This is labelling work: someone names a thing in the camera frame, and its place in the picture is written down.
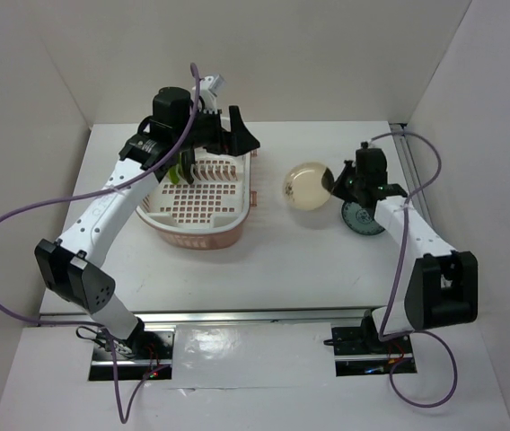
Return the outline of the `white pink dish rack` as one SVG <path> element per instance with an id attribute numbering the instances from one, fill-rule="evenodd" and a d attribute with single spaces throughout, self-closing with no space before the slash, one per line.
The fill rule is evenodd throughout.
<path id="1" fill-rule="evenodd" d="M 241 235 L 257 194 L 251 189 L 251 158 L 256 150 L 232 157 L 195 152 L 192 183 L 181 168 L 148 194 L 137 215 L 169 244 L 207 251 L 227 248 Z"/>

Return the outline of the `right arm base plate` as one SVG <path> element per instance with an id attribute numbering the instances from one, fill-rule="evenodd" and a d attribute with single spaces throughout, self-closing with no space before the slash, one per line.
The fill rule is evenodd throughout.
<path id="1" fill-rule="evenodd" d="M 363 318 L 358 326 L 332 327 L 323 345 L 333 351 L 337 377 L 417 372 L 410 338 L 381 342 L 372 318 Z"/>

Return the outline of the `beige plate with black mark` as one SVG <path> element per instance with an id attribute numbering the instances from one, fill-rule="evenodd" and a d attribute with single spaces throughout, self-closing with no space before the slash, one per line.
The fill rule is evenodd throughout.
<path id="1" fill-rule="evenodd" d="M 330 199 L 323 179 L 330 180 L 332 172 L 323 163 L 308 162 L 296 165 L 285 177 L 282 191 L 286 203 L 296 210 L 313 211 Z"/>

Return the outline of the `blue patterned plate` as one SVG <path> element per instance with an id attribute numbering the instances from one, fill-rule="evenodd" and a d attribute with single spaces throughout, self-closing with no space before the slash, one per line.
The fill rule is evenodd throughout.
<path id="1" fill-rule="evenodd" d="M 374 217 L 355 202 L 344 202 L 341 217 L 345 225 L 353 232 L 363 236 L 375 236 L 384 232 Z"/>

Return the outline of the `aluminium rail frame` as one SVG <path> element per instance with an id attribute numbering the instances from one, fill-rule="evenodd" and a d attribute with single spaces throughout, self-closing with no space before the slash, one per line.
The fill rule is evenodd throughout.
<path id="1" fill-rule="evenodd" d="M 399 257 L 395 241 L 350 231 L 337 200 L 313 212 L 290 208 L 282 182 L 305 161 L 339 169 L 373 139 L 387 154 L 391 180 L 412 187 L 415 137 L 383 121 L 260 122 L 251 131 L 261 148 L 240 240 L 219 251 L 180 249 L 132 216 L 104 265 L 119 299 L 144 321 L 178 322 L 342 319 L 385 306 Z"/>

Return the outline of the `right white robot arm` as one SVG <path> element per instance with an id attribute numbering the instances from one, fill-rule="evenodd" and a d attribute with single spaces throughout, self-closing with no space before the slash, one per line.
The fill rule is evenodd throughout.
<path id="1" fill-rule="evenodd" d="M 399 244 L 389 302 L 370 313 L 359 331 L 363 348 L 381 351 L 392 338 L 475 321 L 479 308 L 478 260 L 443 240 L 412 206 L 407 191 L 388 181 L 380 148 L 356 150 L 339 176 L 325 171 L 321 185 Z"/>

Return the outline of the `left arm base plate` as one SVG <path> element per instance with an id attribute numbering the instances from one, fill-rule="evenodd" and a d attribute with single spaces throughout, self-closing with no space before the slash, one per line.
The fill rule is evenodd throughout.
<path id="1" fill-rule="evenodd" d="M 120 381 L 138 381 L 149 372 L 152 372 L 149 380 L 171 379 L 175 329 L 160 327 L 154 330 L 154 334 L 158 340 L 149 347 L 144 347 L 143 351 L 139 353 L 134 353 L 117 341 L 114 342 Z M 88 339 L 93 343 L 88 380 L 90 382 L 112 382 L 111 345 L 100 331 Z"/>

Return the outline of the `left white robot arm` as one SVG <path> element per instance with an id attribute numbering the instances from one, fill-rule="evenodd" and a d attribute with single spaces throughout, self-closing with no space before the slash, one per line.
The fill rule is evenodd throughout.
<path id="1" fill-rule="evenodd" d="M 35 248 L 47 288 L 102 326 L 125 358 L 144 350 L 145 326 L 102 267 L 128 219 L 139 216 L 164 241 L 191 250 L 227 248 L 242 235 L 260 143 L 238 107 L 227 119 L 221 114 L 207 79 L 191 90 L 159 90 L 100 193 L 55 240 Z"/>

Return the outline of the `green plate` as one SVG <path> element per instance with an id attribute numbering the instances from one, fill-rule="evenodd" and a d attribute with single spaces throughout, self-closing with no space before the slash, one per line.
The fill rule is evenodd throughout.
<path id="1" fill-rule="evenodd" d="M 170 167 L 167 173 L 167 177 L 173 185 L 178 185 L 180 183 L 180 161 L 181 158 L 178 156 L 177 162 Z"/>

